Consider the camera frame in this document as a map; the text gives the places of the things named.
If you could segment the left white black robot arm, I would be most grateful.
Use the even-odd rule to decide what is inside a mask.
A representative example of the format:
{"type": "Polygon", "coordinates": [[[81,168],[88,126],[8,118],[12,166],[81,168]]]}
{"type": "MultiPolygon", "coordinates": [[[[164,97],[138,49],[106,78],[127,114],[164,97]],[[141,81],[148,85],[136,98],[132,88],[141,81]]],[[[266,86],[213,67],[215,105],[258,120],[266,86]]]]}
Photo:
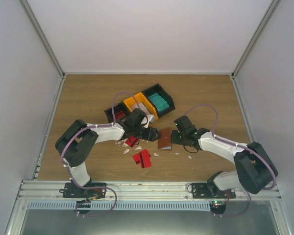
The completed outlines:
{"type": "Polygon", "coordinates": [[[81,119],[76,120],[55,144],[60,161],[68,169],[70,180],[75,184],[74,192],[81,198],[91,193],[92,181],[85,161],[95,144],[130,137],[156,141],[160,138],[160,133],[156,128],[150,127],[152,121],[151,115],[137,108],[128,116],[108,124],[89,124],[81,119]]]}

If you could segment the red black-striped card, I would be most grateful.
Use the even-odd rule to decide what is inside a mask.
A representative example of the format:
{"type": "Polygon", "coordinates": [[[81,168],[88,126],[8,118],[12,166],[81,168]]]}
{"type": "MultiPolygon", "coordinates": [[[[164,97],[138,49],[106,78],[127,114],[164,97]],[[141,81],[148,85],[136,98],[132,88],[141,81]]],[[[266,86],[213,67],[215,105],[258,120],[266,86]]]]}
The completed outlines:
{"type": "Polygon", "coordinates": [[[141,168],[149,168],[152,166],[151,155],[147,149],[144,149],[139,153],[141,168]]]}
{"type": "Polygon", "coordinates": [[[145,167],[143,154],[141,152],[133,155],[133,160],[137,165],[140,165],[141,168],[145,167]]]}

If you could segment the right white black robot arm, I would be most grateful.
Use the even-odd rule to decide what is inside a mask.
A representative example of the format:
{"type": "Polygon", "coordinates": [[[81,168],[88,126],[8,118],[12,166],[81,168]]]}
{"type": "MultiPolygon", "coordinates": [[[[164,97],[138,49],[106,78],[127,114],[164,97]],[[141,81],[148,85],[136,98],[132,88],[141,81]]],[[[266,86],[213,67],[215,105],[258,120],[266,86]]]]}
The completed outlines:
{"type": "Polygon", "coordinates": [[[275,187],[278,171],[260,143],[234,142],[206,128],[196,129],[187,116],[179,117],[174,123],[173,144],[193,147],[196,152],[211,152],[235,165],[235,170],[219,171],[207,180],[207,192],[212,198],[219,198],[228,189],[239,188],[258,194],[275,187]]]}

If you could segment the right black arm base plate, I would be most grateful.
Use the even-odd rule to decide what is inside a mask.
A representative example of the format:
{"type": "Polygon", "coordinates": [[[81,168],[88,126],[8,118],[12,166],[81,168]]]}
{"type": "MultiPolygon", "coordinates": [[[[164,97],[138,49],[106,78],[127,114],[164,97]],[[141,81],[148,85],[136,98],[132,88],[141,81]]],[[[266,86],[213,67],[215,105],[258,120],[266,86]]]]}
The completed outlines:
{"type": "Polygon", "coordinates": [[[191,193],[194,199],[234,199],[235,191],[231,189],[219,190],[216,186],[208,183],[190,183],[186,186],[186,191],[191,193]]]}

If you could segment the brown leather card holder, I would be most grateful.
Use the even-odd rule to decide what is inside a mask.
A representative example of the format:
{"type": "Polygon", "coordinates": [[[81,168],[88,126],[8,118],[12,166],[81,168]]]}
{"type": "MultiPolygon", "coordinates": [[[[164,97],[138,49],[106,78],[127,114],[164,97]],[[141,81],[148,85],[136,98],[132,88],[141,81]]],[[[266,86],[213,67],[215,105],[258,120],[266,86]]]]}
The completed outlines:
{"type": "Polygon", "coordinates": [[[163,128],[159,130],[160,138],[158,139],[158,149],[159,150],[171,150],[172,143],[171,143],[171,128],[163,128]]]}

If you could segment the yellow card bin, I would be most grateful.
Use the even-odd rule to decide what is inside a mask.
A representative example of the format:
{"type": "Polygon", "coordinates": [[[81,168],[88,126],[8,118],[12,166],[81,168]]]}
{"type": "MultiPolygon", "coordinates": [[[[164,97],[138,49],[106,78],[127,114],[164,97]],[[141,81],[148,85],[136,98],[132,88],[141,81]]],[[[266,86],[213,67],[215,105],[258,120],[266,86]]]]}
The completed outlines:
{"type": "Polygon", "coordinates": [[[133,111],[132,107],[140,102],[146,106],[146,108],[152,115],[155,115],[156,120],[158,119],[158,114],[155,106],[151,103],[151,101],[148,100],[148,98],[142,92],[135,94],[134,97],[125,99],[123,102],[131,112],[133,111]]]}

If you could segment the red credit card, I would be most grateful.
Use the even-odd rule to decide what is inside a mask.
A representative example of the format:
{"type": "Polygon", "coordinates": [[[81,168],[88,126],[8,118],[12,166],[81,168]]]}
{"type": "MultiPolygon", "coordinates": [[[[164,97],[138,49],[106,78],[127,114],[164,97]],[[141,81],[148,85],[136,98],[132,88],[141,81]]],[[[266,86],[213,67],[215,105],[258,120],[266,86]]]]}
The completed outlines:
{"type": "Polygon", "coordinates": [[[136,145],[139,144],[139,139],[135,136],[130,136],[126,141],[125,143],[130,146],[130,147],[134,147],[136,145]]]}

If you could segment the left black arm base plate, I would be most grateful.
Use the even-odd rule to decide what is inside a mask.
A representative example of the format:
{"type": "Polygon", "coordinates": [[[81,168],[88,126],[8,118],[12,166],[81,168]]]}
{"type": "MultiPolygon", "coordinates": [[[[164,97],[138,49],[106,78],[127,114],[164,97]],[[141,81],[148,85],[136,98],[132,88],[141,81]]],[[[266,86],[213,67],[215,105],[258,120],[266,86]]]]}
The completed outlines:
{"type": "Polygon", "coordinates": [[[76,184],[70,182],[65,183],[64,188],[60,189],[59,192],[62,194],[63,198],[84,198],[84,199],[101,199],[105,197],[106,183],[91,183],[87,187],[95,187],[95,189],[82,189],[76,184]]]}

